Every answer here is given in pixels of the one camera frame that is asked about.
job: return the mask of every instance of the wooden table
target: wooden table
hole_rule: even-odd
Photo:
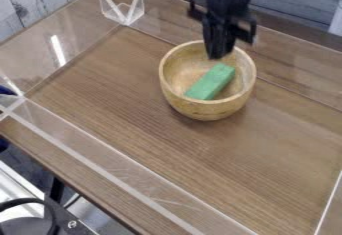
[[[182,16],[185,7],[170,4],[175,0],[167,4],[146,1],[147,19],[135,29],[153,26],[158,13],[159,33],[173,43],[201,37],[199,24]],[[256,46],[239,44],[256,60],[260,76],[248,106],[229,119],[203,123],[178,114],[161,92],[158,65],[174,45],[130,27],[113,29],[114,22],[98,17],[98,0],[79,0],[7,42],[0,59],[12,66],[4,67],[4,73],[24,65],[23,56],[27,60],[28,75],[12,76],[26,97],[256,233],[314,234],[342,169],[342,52],[261,27]],[[191,34],[182,24],[193,26]],[[51,68],[43,55],[50,68],[31,76],[39,57],[26,48],[31,36],[46,35],[51,26],[63,27],[54,30],[66,37],[63,47],[71,49],[66,52],[73,61],[63,69]],[[90,41],[97,41],[91,48]],[[35,41],[31,47],[39,44],[44,45]],[[59,126],[55,116],[39,122]],[[190,233],[109,179],[106,174],[118,174],[113,164],[118,159],[103,146],[91,147],[85,137],[77,140],[71,130],[55,134],[75,146],[71,156],[56,141],[11,116],[2,121],[0,132],[138,232]],[[87,165],[78,154],[107,173]]]

